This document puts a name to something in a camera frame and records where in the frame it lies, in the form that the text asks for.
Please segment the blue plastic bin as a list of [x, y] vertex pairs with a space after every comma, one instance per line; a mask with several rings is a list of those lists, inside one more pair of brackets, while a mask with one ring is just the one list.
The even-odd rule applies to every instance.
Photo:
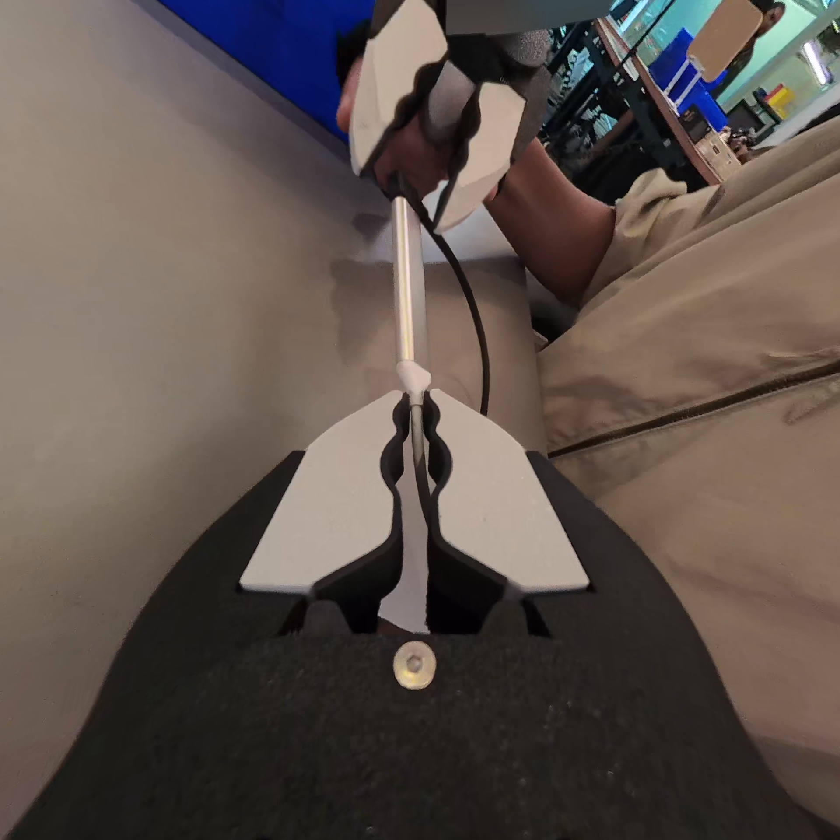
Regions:
[[[667, 87], [670, 87], [670, 96], [674, 100], [683, 96], [684, 90], [695, 76], [690, 66], [684, 66], [686, 52], [693, 39], [693, 34], [686, 28], [681, 28], [676, 37], [648, 67], [651, 77], [660, 90], [665, 91]], [[705, 82], [702, 77], [698, 77], [696, 84], [681, 102], [680, 117], [685, 116], [690, 108], [695, 107], [713, 130], [720, 132], [725, 129], [728, 126], [727, 115], [711, 94], [712, 89], [723, 80], [724, 76], [725, 74], [721, 73], [713, 82]]]
[[373, 1], [163, 1], [162, 5], [315, 119], [336, 122], [340, 36], [371, 17]]

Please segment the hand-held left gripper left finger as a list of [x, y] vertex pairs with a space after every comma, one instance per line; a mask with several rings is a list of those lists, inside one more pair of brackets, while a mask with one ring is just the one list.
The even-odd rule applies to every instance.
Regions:
[[249, 593], [333, 602], [356, 634], [374, 634], [403, 573], [397, 483], [411, 424], [390, 391], [346, 416], [300, 455], [240, 577]]

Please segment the person's right forearm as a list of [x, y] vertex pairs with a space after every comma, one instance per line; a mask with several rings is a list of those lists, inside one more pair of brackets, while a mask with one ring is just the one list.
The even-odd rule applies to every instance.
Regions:
[[538, 139], [484, 204], [536, 281], [579, 308], [613, 241], [615, 207], [578, 189]]

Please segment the wooden office desk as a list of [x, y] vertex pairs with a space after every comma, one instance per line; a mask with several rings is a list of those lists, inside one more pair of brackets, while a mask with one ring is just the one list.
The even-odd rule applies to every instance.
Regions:
[[627, 106], [627, 114], [619, 123], [635, 131], [642, 149], [657, 167], [694, 172], [690, 183], [700, 180], [710, 186], [724, 183], [741, 170], [742, 163], [718, 132], [709, 131], [699, 141], [691, 139], [673, 102], [656, 85], [609, 17], [593, 21], [586, 45], [600, 89]]

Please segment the wooden document stand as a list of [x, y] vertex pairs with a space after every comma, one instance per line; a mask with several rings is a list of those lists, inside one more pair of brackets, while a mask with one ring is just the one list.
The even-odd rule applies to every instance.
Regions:
[[750, 1], [720, 2], [686, 51], [690, 66], [705, 82], [718, 79], [756, 35], [763, 16]]

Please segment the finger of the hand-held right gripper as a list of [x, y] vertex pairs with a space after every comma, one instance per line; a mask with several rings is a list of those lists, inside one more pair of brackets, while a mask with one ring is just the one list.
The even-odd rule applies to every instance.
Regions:
[[442, 234], [464, 222], [485, 201], [511, 165], [525, 99], [508, 85], [485, 81], [474, 96], [477, 126], [465, 139], [465, 160], [441, 195], [434, 231]]
[[448, 53], [434, 6], [378, 2], [362, 56], [350, 115], [353, 173], [365, 176], [399, 125], [410, 121], [419, 94], [436, 79]]

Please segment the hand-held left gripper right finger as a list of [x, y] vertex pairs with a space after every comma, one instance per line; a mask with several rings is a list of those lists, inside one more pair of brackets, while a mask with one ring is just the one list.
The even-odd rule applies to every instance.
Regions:
[[540, 454], [434, 388], [423, 404], [434, 488], [427, 627], [476, 634], [501, 602], [586, 591], [588, 574], [536, 470]]

